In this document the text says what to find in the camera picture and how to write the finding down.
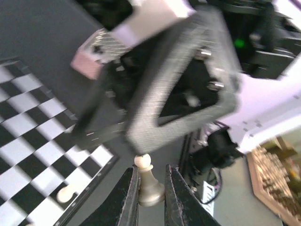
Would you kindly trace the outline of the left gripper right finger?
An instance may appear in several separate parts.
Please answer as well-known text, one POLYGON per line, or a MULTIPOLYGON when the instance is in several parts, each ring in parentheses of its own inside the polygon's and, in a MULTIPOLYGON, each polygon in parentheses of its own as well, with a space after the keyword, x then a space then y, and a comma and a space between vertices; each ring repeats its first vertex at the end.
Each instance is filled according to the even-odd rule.
POLYGON ((166 165, 165 215, 166 226, 220 226, 201 206, 178 167, 166 165))

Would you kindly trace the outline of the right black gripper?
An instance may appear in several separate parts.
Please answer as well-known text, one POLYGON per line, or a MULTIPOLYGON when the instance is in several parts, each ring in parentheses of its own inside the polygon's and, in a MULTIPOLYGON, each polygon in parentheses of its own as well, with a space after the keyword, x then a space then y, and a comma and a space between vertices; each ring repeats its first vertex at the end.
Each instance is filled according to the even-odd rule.
POLYGON ((122 134, 137 153, 151 153, 233 112, 239 75, 222 12, 198 7, 103 66, 72 138, 89 149, 122 134), (89 130, 106 91, 125 109, 124 120, 89 130))

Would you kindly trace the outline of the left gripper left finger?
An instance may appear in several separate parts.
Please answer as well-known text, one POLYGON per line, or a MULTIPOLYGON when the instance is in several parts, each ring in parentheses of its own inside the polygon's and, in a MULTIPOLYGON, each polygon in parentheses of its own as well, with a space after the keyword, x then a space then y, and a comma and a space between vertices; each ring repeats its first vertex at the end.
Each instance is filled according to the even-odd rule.
POLYGON ((137 226, 139 173, 134 165, 127 168, 104 202, 82 226, 137 226))

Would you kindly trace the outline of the white chess piece front row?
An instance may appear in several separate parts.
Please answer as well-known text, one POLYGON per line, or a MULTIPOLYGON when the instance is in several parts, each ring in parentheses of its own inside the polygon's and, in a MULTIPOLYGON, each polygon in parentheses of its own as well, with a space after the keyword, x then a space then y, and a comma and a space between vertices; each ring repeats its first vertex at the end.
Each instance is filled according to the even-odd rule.
POLYGON ((77 189, 78 185, 75 183, 68 184, 67 186, 61 188, 56 195, 57 201, 59 203, 67 203, 73 201, 73 196, 76 193, 77 189))

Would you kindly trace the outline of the black and white chessboard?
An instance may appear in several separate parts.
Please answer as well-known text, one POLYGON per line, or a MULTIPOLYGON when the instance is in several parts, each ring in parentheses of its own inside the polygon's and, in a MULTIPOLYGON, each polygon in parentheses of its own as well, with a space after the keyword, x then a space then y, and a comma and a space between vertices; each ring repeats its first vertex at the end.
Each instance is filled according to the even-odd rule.
POLYGON ((64 226, 117 161, 104 146, 79 149, 75 115, 21 60, 0 62, 0 223, 64 226), (77 184, 73 201, 58 191, 77 184))

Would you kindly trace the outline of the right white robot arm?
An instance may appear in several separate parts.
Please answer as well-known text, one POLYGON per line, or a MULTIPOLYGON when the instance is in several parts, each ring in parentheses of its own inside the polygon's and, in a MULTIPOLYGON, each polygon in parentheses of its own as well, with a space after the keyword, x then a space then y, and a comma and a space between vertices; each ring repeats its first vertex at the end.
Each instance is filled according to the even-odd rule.
POLYGON ((242 73, 272 79, 301 32, 270 0, 83 0, 100 24, 79 52, 99 65, 71 137, 81 149, 123 136, 151 153, 237 106, 242 73))

